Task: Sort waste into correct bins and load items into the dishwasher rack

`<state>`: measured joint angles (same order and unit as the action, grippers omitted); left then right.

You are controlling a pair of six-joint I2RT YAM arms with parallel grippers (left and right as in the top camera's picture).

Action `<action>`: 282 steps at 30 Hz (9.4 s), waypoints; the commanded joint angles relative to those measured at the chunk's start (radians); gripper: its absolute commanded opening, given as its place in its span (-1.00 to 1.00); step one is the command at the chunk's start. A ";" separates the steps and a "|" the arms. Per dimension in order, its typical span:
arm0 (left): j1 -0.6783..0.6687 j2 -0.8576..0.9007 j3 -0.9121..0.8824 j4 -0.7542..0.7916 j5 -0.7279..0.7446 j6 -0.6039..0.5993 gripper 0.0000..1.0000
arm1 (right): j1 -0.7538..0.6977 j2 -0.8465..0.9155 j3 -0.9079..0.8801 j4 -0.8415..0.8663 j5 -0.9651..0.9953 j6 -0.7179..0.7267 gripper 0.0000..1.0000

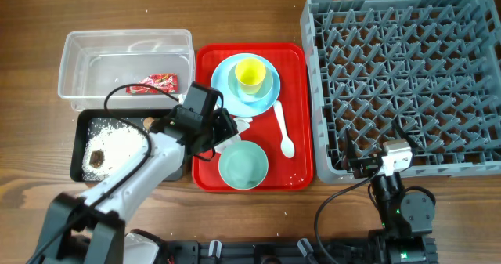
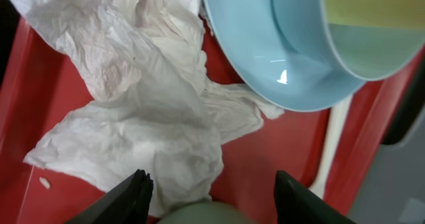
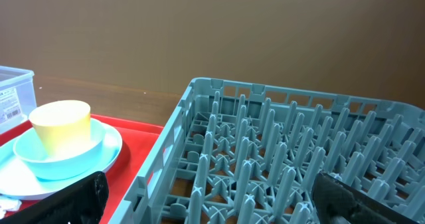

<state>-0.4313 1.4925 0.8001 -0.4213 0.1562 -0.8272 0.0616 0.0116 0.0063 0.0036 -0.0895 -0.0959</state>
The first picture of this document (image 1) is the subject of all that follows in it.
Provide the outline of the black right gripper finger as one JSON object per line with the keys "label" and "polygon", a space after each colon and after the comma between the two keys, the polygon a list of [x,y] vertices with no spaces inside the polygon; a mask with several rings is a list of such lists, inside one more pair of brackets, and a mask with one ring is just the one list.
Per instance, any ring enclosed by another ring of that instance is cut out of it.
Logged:
{"label": "black right gripper finger", "polygon": [[352,163],[357,160],[356,150],[348,129],[345,130],[345,150],[344,150],[344,161],[346,163]]}
{"label": "black right gripper finger", "polygon": [[418,144],[406,132],[403,131],[397,119],[392,120],[391,127],[398,139],[404,139],[413,150],[418,148]]}

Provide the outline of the mint green bowl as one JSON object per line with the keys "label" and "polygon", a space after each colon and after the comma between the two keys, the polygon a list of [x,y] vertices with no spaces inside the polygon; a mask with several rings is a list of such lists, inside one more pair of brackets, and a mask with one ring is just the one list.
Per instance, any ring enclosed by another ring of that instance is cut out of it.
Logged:
{"label": "mint green bowl", "polygon": [[251,190],[259,186],[268,170],[267,154],[251,141],[239,141],[226,147],[218,161],[219,175],[235,190]]}

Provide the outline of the red snack wrapper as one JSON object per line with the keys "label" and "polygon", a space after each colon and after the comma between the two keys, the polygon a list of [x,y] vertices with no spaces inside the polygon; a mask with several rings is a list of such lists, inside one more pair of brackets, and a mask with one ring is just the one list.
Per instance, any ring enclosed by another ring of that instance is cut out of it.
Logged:
{"label": "red snack wrapper", "polygon": [[[179,89],[178,75],[176,73],[151,74],[142,79],[139,84],[153,86],[164,92],[176,93]],[[126,88],[126,93],[130,95],[156,94],[157,90],[143,86],[132,86]]]}

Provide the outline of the white paper napkin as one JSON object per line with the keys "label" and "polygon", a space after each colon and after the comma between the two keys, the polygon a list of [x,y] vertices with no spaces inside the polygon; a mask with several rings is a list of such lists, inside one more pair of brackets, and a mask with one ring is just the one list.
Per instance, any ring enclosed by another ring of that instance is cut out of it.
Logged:
{"label": "white paper napkin", "polygon": [[[217,103],[216,103],[216,105],[215,105],[215,107],[214,107],[214,110],[216,110],[217,108],[223,108],[222,106],[219,106],[219,105],[218,105],[218,101],[217,101]],[[226,148],[228,145],[230,145],[230,144],[232,144],[232,143],[235,143],[236,141],[240,140],[240,133],[241,133],[242,131],[246,131],[246,130],[250,127],[250,123],[249,123],[249,122],[247,122],[247,121],[245,121],[245,120],[243,120],[243,121],[242,121],[242,120],[240,120],[239,118],[233,118],[233,120],[234,120],[234,121],[236,122],[236,124],[237,124],[238,134],[237,134],[237,135],[235,135],[234,137],[230,138],[230,139],[227,139],[225,142],[223,142],[223,143],[221,143],[221,144],[217,145],[217,146],[215,147],[215,153],[217,153],[217,152],[218,152],[218,150],[220,150],[220,151],[221,151],[221,149],[224,149],[224,148]],[[209,160],[209,157],[203,157],[203,153],[202,153],[202,154],[200,154],[200,156],[199,156],[198,158],[201,158],[202,160]]]}

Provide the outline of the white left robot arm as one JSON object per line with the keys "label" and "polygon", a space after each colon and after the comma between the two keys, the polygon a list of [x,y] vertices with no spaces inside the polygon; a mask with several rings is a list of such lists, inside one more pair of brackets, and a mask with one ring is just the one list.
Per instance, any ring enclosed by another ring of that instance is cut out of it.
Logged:
{"label": "white left robot arm", "polygon": [[143,133],[146,144],[113,175],[80,197],[49,205],[31,263],[121,263],[124,229],[138,207],[188,157],[237,134],[225,108],[174,107]]}

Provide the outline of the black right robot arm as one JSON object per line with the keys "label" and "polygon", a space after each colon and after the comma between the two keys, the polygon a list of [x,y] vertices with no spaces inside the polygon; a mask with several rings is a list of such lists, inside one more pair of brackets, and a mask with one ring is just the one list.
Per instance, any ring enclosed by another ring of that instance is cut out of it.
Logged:
{"label": "black right robot arm", "polygon": [[382,228],[371,230],[360,258],[366,263],[437,263],[432,232],[436,199],[421,186],[405,187],[401,172],[410,168],[418,144],[397,121],[391,123],[396,138],[383,150],[360,158],[350,132],[345,132],[343,166],[356,179],[369,180],[369,198],[380,216]]}

